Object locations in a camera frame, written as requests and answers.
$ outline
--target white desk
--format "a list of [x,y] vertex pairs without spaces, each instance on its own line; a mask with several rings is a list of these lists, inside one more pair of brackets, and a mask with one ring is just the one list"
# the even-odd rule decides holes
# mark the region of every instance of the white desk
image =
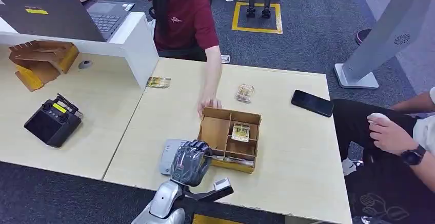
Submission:
[[[80,54],[70,71],[34,92],[15,76],[9,50],[0,46],[0,160],[102,179],[143,90],[119,57]],[[93,65],[78,69],[83,60]],[[83,122],[60,149],[45,145],[24,123],[57,93],[83,112]]]
[[74,43],[81,53],[118,56],[128,62],[137,83],[144,88],[159,55],[147,19],[142,12],[130,12],[108,42],[19,34],[0,17],[0,44],[18,45],[32,40],[57,40]]
[[[168,138],[194,139],[200,128],[196,100],[204,64],[161,58],[153,76],[171,77],[168,89],[147,88],[104,181],[156,190]],[[234,99],[238,85],[255,87],[251,104]],[[192,190],[212,189],[228,177],[234,194],[220,202],[331,223],[351,223],[333,118],[290,104],[295,89],[329,98],[326,76],[224,65],[217,92],[225,109],[262,115],[252,174],[211,167]]]

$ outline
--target laptop keyboard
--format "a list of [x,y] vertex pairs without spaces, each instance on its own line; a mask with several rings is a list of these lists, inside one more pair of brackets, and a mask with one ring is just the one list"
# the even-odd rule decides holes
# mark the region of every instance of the laptop keyboard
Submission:
[[120,16],[115,15],[90,14],[90,16],[100,32],[109,32],[121,18]]

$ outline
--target maroon t-shirt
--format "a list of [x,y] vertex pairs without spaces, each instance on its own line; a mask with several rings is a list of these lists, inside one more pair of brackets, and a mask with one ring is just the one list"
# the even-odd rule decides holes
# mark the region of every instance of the maroon t-shirt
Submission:
[[168,26],[166,37],[155,29],[154,42],[158,50],[187,48],[195,39],[203,49],[219,45],[210,0],[169,0]]

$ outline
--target man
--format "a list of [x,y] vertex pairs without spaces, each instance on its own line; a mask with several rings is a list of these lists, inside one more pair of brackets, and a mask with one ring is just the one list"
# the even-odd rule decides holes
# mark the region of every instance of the man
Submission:
[[210,1],[158,0],[158,2],[159,8],[155,8],[157,25],[154,32],[157,50],[186,49],[195,42],[203,48],[207,63],[197,111],[199,115],[202,115],[204,107],[221,108],[221,102],[216,98],[222,71],[221,51]]
[[390,110],[343,99],[333,102],[341,159],[346,160],[351,141],[375,158],[345,177],[352,215],[434,224],[435,116],[405,114],[435,112],[435,87]]

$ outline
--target card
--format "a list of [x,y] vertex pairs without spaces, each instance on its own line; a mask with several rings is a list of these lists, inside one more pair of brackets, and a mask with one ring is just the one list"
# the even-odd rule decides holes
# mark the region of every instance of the card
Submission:
[[237,164],[244,164],[244,165],[254,166],[254,161],[245,160],[245,159],[241,159],[241,158],[235,158],[235,157],[232,157],[232,156],[225,157],[224,161],[230,161],[230,162],[235,162]]
[[241,142],[249,142],[249,126],[242,123],[234,123],[231,138]]
[[171,78],[149,77],[147,81],[147,87],[168,88],[170,83],[171,83]]
[[253,86],[247,84],[241,84],[239,86],[237,93],[235,94],[235,99],[237,101],[248,104],[251,102],[251,96],[253,95],[253,93],[254,93]]

